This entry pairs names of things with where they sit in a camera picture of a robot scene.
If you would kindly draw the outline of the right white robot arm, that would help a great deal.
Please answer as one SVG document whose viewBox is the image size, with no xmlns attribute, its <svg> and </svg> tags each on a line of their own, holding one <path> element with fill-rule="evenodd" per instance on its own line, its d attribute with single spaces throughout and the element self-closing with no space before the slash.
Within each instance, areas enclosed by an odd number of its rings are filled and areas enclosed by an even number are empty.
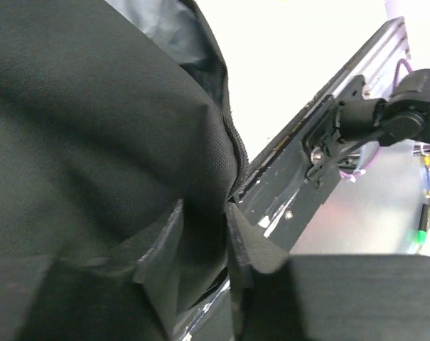
<svg viewBox="0 0 430 341">
<path fill-rule="evenodd" d="M 332 104 L 306 137 L 313 164 L 306 178 L 318 180 L 369 142 L 385 147 L 406 139 L 430 144 L 430 69 L 408 74 L 388 100 L 344 99 Z"/>
</svg>

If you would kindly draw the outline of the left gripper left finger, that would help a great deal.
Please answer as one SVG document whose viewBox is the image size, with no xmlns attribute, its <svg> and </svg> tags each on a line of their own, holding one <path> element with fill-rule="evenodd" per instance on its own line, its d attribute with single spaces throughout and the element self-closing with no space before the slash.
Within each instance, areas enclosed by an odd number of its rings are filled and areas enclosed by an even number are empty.
<svg viewBox="0 0 430 341">
<path fill-rule="evenodd" d="M 0 340 L 170 340 L 183 220 L 178 201 L 109 255 L 81 265 L 0 256 Z"/>
</svg>

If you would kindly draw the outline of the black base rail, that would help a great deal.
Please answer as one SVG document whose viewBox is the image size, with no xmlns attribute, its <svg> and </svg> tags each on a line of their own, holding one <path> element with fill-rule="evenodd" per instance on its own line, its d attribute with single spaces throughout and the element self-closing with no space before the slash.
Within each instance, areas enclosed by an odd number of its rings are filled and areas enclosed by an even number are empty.
<svg viewBox="0 0 430 341">
<path fill-rule="evenodd" d="M 274 153 L 255 167 L 240 193 L 239 208 L 255 230 L 283 249 L 291 250 L 316 210 L 326 201 L 340 180 L 330 169 L 320 180 L 309 181 L 311 167 L 305 147 L 307 135 L 338 102 L 360 99 L 365 78 L 354 75 L 337 80 L 318 93 L 317 100 L 301 111 L 301 117 L 285 129 Z M 230 282 L 218 281 L 212 293 L 182 315 L 174 340 L 232 340 Z"/>
</svg>

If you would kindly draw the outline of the aluminium extrusion rail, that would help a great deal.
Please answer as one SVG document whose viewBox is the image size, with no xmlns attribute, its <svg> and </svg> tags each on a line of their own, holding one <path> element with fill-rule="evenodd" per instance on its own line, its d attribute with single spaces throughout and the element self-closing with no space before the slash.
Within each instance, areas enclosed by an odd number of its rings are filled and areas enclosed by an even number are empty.
<svg viewBox="0 0 430 341">
<path fill-rule="evenodd" d="M 404 18 L 385 22 L 345 65 L 333 95 L 340 95 L 355 76 L 362 75 L 366 83 L 363 96 L 387 96 L 392 88 L 396 64 L 407 58 L 408 50 Z"/>
</svg>

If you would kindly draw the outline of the black student backpack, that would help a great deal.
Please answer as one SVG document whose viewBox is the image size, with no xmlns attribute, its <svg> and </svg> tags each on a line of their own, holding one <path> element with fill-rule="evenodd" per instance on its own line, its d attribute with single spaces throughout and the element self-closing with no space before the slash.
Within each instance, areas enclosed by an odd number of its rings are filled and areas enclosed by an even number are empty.
<svg viewBox="0 0 430 341">
<path fill-rule="evenodd" d="M 91 264 L 182 200 L 182 313 L 224 267 L 246 168 L 194 1 L 0 1 L 0 256 Z"/>
</svg>

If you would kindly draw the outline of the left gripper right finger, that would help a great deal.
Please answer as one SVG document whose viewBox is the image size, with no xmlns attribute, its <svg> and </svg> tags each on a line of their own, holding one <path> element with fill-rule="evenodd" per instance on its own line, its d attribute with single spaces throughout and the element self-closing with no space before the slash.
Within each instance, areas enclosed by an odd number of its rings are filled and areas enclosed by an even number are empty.
<svg viewBox="0 0 430 341">
<path fill-rule="evenodd" d="M 292 256 L 225 217 L 236 340 L 430 340 L 430 257 Z"/>
</svg>

